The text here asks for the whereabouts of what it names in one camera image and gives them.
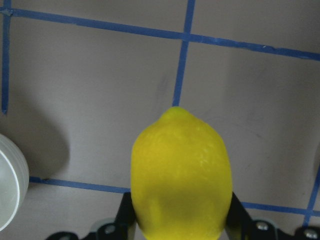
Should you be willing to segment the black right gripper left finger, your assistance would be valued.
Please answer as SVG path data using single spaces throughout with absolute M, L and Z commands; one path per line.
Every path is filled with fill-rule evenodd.
M 137 218 L 130 192 L 125 192 L 123 194 L 114 224 L 116 240 L 135 239 Z

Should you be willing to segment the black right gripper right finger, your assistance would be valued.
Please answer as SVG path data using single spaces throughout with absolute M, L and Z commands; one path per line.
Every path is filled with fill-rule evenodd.
M 248 240 L 252 219 L 236 194 L 232 193 L 226 218 L 226 234 L 229 240 Z

